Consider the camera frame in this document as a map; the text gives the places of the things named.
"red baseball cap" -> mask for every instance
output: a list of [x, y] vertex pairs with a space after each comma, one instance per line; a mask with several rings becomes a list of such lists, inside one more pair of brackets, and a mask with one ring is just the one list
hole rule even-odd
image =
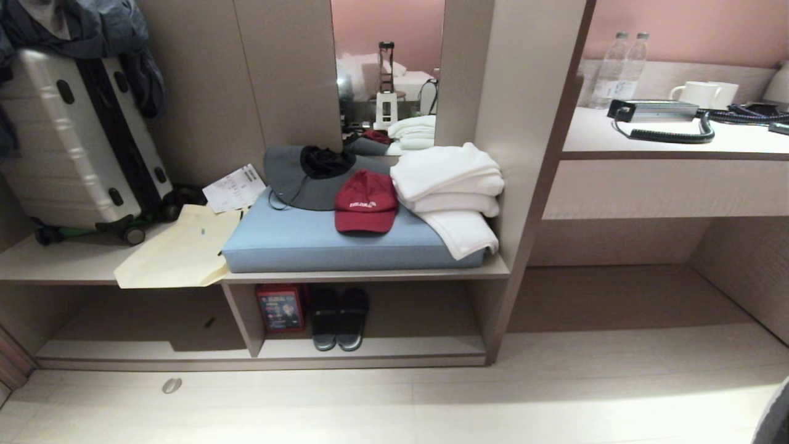
[[337, 231], [386, 233], [395, 223], [399, 203], [388, 175], [359, 170], [335, 197]]

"pink wall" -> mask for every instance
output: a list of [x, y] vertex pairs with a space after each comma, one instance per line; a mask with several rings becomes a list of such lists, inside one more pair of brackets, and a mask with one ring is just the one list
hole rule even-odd
[[441, 63], [444, 0], [331, 0], [337, 55], [378, 52], [394, 41], [394, 60], [430, 73]]
[[770, 68], [789, 58], [787, 0], [599, 0], [584, 57], [650, 32], [649, 59]]

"black slipper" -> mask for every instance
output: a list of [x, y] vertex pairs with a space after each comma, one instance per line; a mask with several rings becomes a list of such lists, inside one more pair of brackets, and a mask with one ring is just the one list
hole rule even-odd
[[328, 352], [337, 343], [339, 300], [330, 288], [312, 294], [312, 343], [320, 352]]
[[341, 349], [352, 352], [361, 346], [369, 311], [369, 297], [364, 290], [351, 288], [342, 295], [337, 328], [337, 344]]

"mirror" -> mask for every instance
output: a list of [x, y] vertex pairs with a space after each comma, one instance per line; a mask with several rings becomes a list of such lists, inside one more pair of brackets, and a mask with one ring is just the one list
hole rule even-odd
[[331, 0], [343, 143], [358, 154], [435, 144], [444, 2]]

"floor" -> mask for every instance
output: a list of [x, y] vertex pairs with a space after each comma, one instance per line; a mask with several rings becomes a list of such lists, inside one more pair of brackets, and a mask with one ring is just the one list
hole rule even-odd
[[[489, 368], [38, 371], [0, 410], [0, 443], [746, 444], [789, 351], [701, 281], [676, 297], [672, 279], [696, 277], [665, 273], [646, 296], [581, 274], [583, 301], [524, 299]], [[659, 321], [618, 325], [613, 307]], [[171, 376], [183, 387], [163, 394]]]

